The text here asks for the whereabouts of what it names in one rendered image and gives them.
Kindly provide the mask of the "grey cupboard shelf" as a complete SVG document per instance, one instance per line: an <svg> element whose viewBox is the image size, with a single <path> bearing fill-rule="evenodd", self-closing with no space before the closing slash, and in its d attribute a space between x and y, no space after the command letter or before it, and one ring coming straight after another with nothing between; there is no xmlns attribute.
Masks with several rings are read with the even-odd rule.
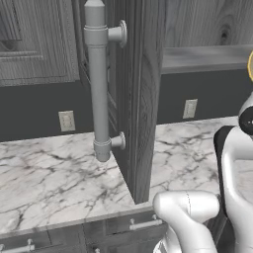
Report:
<svg viewBox="0 0 253 253"><path fill-rule="evenodd" d="M246 69L253 44L167 47L164 49L162 73L187 73Z"/></svg>

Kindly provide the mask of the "beige wall socket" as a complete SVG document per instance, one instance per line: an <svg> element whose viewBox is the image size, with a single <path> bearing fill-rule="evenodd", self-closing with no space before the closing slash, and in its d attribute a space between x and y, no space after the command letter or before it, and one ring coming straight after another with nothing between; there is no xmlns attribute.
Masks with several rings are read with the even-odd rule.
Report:
<svg viewBox="0 0 253 253"><path fill-rule="evenodd" d="M62 131L75 130L74 114L72 111L59 112L58 116L59 116L59 122L60 122L60 129Z"/></svg>
<svg viewBox="0 0 253 253"><path fill-rule="evenodd" d="M197 108L198 100L187 100L185 102L185 108L184 108L184 119L192 119L195 116L196 108Z"/></svg>

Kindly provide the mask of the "dark grey lower cupboard door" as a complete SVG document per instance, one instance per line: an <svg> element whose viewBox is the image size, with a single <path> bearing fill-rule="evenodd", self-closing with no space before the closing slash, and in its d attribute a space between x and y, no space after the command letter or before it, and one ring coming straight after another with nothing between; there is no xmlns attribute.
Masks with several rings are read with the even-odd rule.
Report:
<svg viewBox="0 0 253 253"><path fill-rule="evenodd" d="M160 236L144 238L141 233L109 236L102 241L86 244L87 253L153 253Z"/></svg>

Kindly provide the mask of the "dark grey drawer front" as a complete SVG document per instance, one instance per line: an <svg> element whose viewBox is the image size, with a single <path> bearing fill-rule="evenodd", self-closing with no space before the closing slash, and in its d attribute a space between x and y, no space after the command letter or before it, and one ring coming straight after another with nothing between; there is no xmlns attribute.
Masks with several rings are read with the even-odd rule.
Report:
<svg viewBox="0 0 253 253"><path fill-rule="evenodd" d="M154 211L142 211L109 218L106 221L106 234L136 231L143 228L160 225L163 221Z"/></svg>
<svg viewBox="0 0 253 253"><path fill-rule="evenodd" d="M51 241L46 231L0 239L0 245L4 245L4 250L20 248L27 246L29 239L32 240L32 243L35 245L36 249L44 248L51 245Z"/></svg>

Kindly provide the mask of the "grey wood cupboard door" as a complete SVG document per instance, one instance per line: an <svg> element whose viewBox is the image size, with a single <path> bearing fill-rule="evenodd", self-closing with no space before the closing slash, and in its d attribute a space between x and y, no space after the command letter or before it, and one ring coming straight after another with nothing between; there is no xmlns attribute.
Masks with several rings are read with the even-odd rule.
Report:
<svg viewBox="0 0 253 253"><path fill-rule="evenodd" d="M108 42L109 136L125 135L126 147L112 147L133 201L149 199L152 156L166 27L166 0L102 0L108 28L124 20L127 43ZM87 0L73 0L79 73L92 103L84 26Z"/></svg>

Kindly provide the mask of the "yellow bowl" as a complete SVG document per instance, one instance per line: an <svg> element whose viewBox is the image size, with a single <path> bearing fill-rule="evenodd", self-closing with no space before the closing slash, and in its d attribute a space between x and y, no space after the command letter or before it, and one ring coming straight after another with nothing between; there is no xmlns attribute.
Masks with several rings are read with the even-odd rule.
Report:
<svg viewBox="0 0 253 253"><path fill-rule="evenodd" d="M251 51L249 58L248 58L247 70L248 70L249 77L250 77L251 81L253 82L253 50Z"/></svg>

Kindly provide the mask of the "grey wood wall cupboard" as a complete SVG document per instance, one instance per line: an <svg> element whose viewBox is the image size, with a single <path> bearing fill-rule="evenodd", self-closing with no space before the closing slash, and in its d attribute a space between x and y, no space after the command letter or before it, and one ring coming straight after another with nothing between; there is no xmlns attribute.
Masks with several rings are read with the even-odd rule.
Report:
<svg viewBox="0 0 253 253"><path fill-rule="evenodd" d="M0 0L0 87L79 79L71 0Z"/></svg>

